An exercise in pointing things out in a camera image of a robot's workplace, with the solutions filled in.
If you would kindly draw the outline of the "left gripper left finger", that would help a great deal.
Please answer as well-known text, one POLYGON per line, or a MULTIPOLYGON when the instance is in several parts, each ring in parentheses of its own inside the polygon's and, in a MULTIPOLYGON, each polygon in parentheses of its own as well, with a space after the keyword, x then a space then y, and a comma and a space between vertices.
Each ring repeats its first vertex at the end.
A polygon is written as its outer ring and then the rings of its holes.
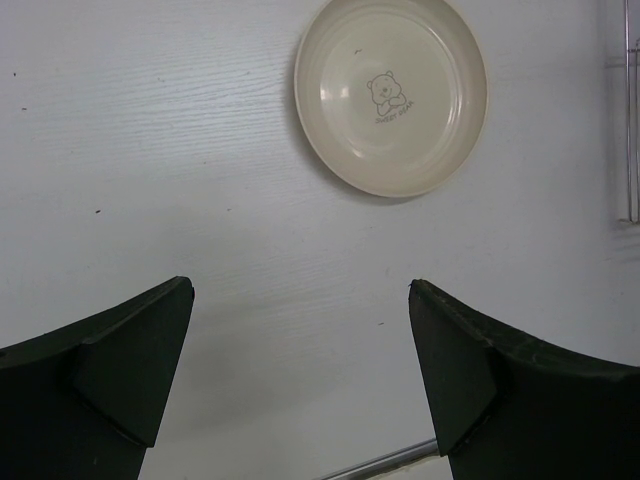
POLYGON ((157 440, 195 300, 174 277, 1 350, 4 479, 136 479, 157 440))

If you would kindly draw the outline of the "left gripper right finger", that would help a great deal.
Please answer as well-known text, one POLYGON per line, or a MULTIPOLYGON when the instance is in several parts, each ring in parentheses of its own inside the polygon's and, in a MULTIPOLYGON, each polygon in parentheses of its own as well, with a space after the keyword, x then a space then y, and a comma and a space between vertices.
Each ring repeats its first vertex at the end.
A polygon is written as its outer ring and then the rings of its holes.
POLYGON ((425 280, 409 316, 439 454, 456 479, 635 479, 639 370, 567 350, 425 280))

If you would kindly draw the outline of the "cream bear plate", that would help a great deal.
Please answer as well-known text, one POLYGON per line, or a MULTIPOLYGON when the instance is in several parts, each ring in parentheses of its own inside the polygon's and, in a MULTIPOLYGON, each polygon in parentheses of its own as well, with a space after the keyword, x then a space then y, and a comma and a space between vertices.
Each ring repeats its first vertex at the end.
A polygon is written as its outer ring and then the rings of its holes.
POLYGON ((423 195, 467 160, 489 87, 479 45, 445 1, 330 1, 306 29, 294 99, 304 134, 350 186, 423 195))

